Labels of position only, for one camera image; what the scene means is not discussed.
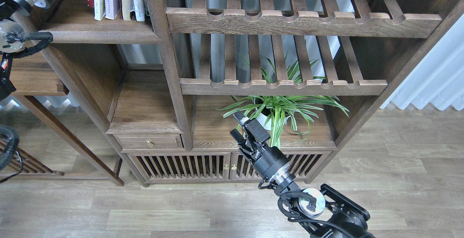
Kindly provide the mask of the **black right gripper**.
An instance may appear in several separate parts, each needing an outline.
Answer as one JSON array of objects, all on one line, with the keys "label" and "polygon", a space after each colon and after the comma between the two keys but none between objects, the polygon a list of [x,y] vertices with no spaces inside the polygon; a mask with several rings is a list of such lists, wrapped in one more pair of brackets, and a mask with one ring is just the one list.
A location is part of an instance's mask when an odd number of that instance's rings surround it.
[{"label": "black right gripper", "polygon": [[244,116],[242,112],[235,112],[233,117],[242,126],[245,137],[237,129],[230,131],[230,135],[237,142],[242,156],[262,177],[261,182],[291,183],[289,160],[280,149],[266,144],[270,135],[262,125],[256,119]]}]

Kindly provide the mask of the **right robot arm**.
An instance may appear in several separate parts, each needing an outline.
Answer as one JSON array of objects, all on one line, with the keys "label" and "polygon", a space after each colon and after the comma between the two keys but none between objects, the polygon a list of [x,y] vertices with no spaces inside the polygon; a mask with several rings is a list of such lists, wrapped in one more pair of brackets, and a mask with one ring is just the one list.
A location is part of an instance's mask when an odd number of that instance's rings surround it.
[{"label": "right robot arm", "polygon": [[259,189],[272,189],[277,206],[289,222],[299,223],[312,238],[372,238],[370,214],[329,185],[301,189],[290,173],[290,161],[277,147],[269,147],[269,133],[256,119],[233,114],[244,133],[230,132],[239,152],[262,177]]}]

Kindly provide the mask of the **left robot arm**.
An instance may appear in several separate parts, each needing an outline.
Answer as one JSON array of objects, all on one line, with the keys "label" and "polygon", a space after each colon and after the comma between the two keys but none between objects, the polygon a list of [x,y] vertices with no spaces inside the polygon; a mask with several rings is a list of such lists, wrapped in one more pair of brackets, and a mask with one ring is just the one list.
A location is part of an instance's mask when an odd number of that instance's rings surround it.
[{"label": "left robot arm", "polygon": [[0,98],[3,100],[16,91],[10,81],[13,59],[24,58],[39,53],[52,41],[51,32],[25,32],[23,27],[12,20],[16,12],[28,16],[33,7],[48,9],[52,0],[1,0],[1,80]]}]

